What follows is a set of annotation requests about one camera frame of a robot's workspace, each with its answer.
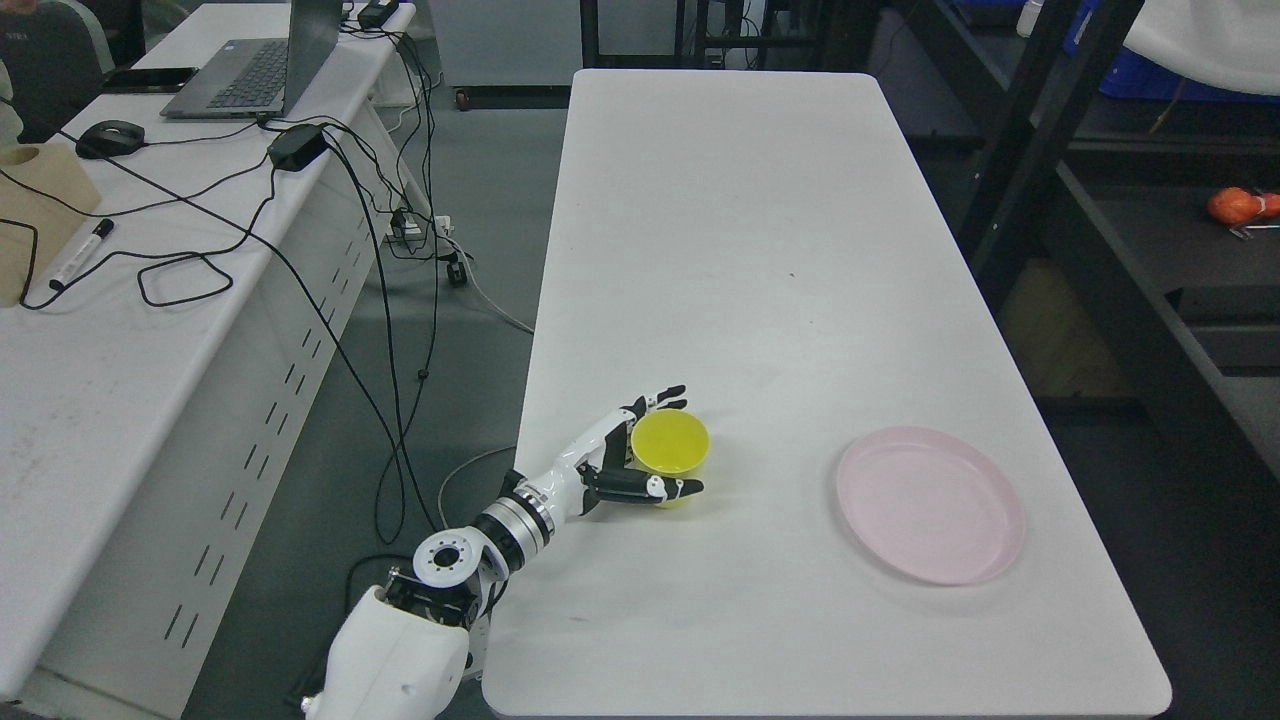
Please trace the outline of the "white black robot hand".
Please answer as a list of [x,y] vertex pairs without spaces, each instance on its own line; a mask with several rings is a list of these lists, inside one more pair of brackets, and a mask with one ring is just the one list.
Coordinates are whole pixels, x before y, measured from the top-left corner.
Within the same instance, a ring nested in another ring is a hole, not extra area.
[[634,464],[635,424],[659,409],[687,406],[685,391],[685,386],[671,386],[605,414],[562,450],[548,471],[511,482],[503,496],[532,505],[553,530],[568,518],[590,512],[600,501],[649,505],[701,493],[705,486],[699,479]]

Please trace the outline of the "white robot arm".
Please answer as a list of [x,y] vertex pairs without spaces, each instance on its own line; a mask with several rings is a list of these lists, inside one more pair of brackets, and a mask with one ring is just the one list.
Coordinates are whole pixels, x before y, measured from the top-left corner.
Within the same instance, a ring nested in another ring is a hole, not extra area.
[[543,550],[564,518],[556,478],[509,471],[470,524],[428,537],[412,568],[369,587],[335,634],[306,719],[434,719],[463,680],[471,634],[502,582]]

